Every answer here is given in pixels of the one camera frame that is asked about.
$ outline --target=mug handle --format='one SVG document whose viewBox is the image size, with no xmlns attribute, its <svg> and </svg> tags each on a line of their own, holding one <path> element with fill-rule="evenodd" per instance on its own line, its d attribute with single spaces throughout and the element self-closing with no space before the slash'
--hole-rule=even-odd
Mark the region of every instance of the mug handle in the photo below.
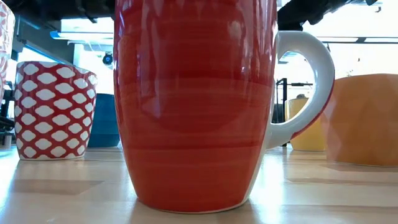
<svg viewBox="0 0 398 224">
<path fill-rule="evenodd" d="M 330 53 L 316 37 L 302 31 L 279 31 L 276 38 L 278 59 L 288 51 L 299 53 L 307 59 L 313 70 L 315 91 L 292 119 L 284 123 L 269 124 L 266 133 L 269 138 L 266 139 L 267 149 L 287 143 L 315 122 L 330 99 L 335 81 L 335 66 Z"/>
</svg>

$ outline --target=yellow cup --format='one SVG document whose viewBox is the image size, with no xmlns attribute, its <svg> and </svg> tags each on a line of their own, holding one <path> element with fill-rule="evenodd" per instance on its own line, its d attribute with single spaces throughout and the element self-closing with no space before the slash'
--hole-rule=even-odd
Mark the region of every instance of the yellow cup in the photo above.
<svg viewBox="0 0 398 224">
<path fill-rule="evenodd" d="M 308 98 L 297 98 L 285 102 L 285 119 L 292 119 L 305 105 Z M 304 132 L 290 140 L 294 150 L 324 151 L 325 138 L 322 134 L 321 122 L 317 119 Z"/>
</svg>

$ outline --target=red and white patterned cup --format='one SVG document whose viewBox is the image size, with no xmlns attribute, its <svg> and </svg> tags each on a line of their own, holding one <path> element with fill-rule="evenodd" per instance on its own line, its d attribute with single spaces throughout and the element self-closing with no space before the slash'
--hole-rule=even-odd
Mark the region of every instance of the red and white patterned cup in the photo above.
<svg viewBox="0 0 398 224">
<path fill-rule="evenodd" d="M 97 77 L 73 65 L 17 64 L 15 132 L 24 160 L 84 156 L 93 124 Z"/>
<path fill-rule="evenodd" d="M 15 16 L 7 5 L 0 0 L 0 101 L 4 95 L 8 60 L 11 57 L 14 37 Z"/>
</svg>

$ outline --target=security camera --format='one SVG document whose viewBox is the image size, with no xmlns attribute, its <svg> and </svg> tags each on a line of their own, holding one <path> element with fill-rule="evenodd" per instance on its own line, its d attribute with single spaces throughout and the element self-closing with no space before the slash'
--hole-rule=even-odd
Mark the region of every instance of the security camera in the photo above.
<svg viewBox="0 0 398 224">
<path fill-rule="evenodd" d="M 111 52 L 106 52 L 104 58 L 102 59 L 102 62 L 104 65 L 112 65 L 113 62 L 113 56 Z"/>
</svg>

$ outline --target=table surface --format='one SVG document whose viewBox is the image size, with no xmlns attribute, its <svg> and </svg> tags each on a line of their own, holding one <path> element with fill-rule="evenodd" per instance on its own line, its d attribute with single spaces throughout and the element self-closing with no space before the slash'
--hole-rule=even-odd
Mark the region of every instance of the table surface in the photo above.
<svg viewBox="0 0 398 224">
<path fill-rule="evenodd" d="M 334 164 L 324 152 L 267 151 L 242 207 L 206 215 L 160 212 L 137 201 L 120 149 L 84 159 L 20 161 L 0 149 L 0 223 L 394 223 L 398 168 Z"/>
</svg>

